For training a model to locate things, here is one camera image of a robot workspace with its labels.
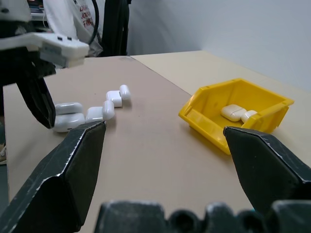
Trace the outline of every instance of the yellow storage bin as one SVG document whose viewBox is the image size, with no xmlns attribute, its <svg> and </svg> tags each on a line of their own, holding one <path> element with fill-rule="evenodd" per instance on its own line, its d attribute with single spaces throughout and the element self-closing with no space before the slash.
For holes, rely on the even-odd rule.
<svg viewBox="0 0 311 233">
<path fill-rule="evenodd" d="M 266 90 L 244 79 L 201 87 L 180 110 L 179 116 L 209 141 L 230 154 L 223 130 L 225 126 L 271 133 L 279 126 L 293 100 Z M 223 117 L 221 109 L 236 104 L 258 112 L 245 123 Z"/>
</svg>

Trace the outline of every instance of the brown cardboard surface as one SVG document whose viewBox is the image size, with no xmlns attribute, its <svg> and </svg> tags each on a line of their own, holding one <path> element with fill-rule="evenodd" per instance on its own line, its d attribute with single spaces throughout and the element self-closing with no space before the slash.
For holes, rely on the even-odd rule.
<svg viewBox="0 0 311 233">
<path fill-rule="evenodd" d="M 190 95 L 129 57 L 87 59 L 46 78 L 54 103 L 101 106 L 109 90 L 129 86 L 132 105 L 107 123 L 97 186 L 82 233 L 93 231 L 100 204 L 155 200 L 166 215 L 188 208 L 203 216 L 212 201 L 251 208 L 231 158 L 178 117 Z M 16 85 L 4 88 L 10 199 L 38 162 L 63 139 L 40 125 Z"/>
</svg>

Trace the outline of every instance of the tabletop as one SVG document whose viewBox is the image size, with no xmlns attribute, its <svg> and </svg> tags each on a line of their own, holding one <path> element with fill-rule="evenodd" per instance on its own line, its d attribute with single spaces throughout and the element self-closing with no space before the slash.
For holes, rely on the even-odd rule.
<svg viewBox="0 0 311 233">
<path fill-rule="evenodd" d="M 207 52 L 89 58 L 83 66 L 46 77 L 54 103 L 80 102 L 84 113 L 101 106 L 106 92 L 121 84 L 133 96 L 132 107 L 116 109 L 116 120 L 107 122 L 97 186 L 81 232 L 93 230 L 100 204 L 109 200 L 155 200 L 167 215 L 188 208 L 200 217 L 212 201 L 224 201 L 235 212 L 251 208 L 230 156 L 178 117 L 200 86 L 237 77 L 296 101 L 274 134 L 311 166 L 310 110 L 305 107 L 310 94 Z M 12 199 L 65 134 L 40 125 L 15 84 L 3 91 Z"/>
</svg>

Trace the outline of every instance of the white wall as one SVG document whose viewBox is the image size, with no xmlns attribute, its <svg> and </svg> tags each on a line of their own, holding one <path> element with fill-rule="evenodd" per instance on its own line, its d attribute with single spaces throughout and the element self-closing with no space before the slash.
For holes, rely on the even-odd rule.
<svg viewBox="0 0 311 233">
<path fill-rule="evenodd" d="M 311 0 L 132 0 L 130 54 L 207 50 L 311 91 Z"/>
</svg>

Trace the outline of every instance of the person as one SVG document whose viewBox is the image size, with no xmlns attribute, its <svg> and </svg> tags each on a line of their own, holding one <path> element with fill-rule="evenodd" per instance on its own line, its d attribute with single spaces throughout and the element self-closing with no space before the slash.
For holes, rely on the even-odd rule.
<svg viewBox="0 0 311 233">
<path fill-rule="evenodd" d="M 101 38 L 104 24 L 104 0 L 97 0 L 100 12 L 99 29 L 90 44 L 89 56 L 100 56 L 103 48 Z M 59 33 L 88 43 L 95 24 L 95 10 L 92 0 L 43 0 L 49 27 Z"/>
</svg>

